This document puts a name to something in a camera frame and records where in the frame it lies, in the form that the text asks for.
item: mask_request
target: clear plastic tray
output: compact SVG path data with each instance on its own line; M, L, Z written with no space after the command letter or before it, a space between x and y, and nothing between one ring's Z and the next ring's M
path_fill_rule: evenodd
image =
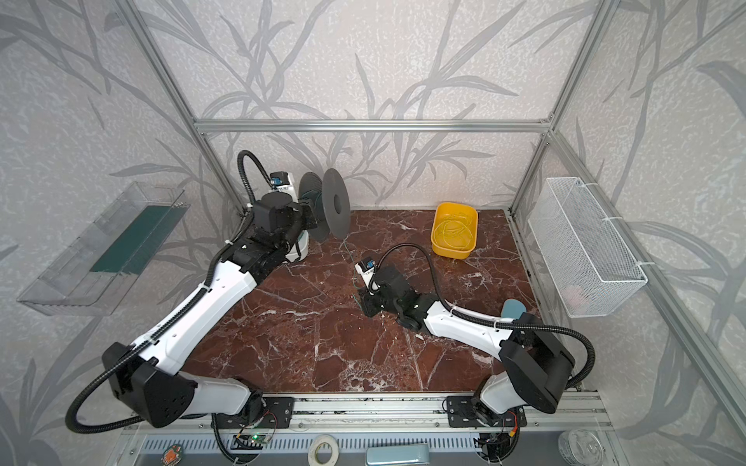
M189 205L132 183L18 298L47 315L110 315Z

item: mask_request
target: clear plastic container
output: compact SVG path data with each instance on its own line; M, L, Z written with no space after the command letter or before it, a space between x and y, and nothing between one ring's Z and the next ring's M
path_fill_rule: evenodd
M595 432L585 429L566 430L557 441L559 454L572 466L601 466L604 448Z
M132 183L18 301L46 315L110 315L189 207L183 193Z

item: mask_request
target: aluminum extrusion bar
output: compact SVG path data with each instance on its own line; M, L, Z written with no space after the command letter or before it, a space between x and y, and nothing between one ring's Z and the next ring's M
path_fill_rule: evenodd
M201 133L545 133L543 120L196 120Z

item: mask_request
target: white wire mesh basket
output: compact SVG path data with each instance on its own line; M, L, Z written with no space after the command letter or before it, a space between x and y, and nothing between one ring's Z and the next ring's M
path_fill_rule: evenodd
M608 315L648 282L577 177L547 178L528 224L570 317Z

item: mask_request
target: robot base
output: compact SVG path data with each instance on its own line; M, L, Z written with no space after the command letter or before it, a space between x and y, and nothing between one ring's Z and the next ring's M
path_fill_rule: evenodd
M292 405L294 399L292 397L267 397L264 398L267 404L265 411L269 410L277 418L277 426L275 426L275 418L270 414L264 416L264 419L255 426L255 429L287 429L290 427L290 418L292 417ZM218 429L240 429L242 424L246 424L246 418L241 415L220 415L216 416L218 423Z
M445 398L445 410L448 412L448 425L450 427L485 427L479 421L471 400L472 395ZM526 427L526 413L520 406L501 415L493 414L493 416L495 419L493 427L502 428L505 426L506 429L512 429L515 427L516 419L520 427Z

